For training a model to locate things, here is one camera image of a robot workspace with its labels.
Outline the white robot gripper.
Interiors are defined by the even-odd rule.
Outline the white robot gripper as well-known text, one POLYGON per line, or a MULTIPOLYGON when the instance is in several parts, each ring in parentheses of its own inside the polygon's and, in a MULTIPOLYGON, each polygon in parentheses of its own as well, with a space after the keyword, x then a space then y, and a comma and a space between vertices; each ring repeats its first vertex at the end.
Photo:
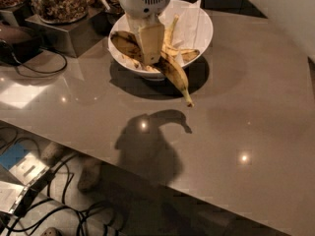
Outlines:
POLYGON ((143 53, 143 63, 155 64, 160 57, 163 39, 164 25, 156 23, 144 26, 144 18, 161 13, 170 0, 118 0, 120 6, 127 14, 126 19, 130 32, 139 37, 140 47, 143 53))

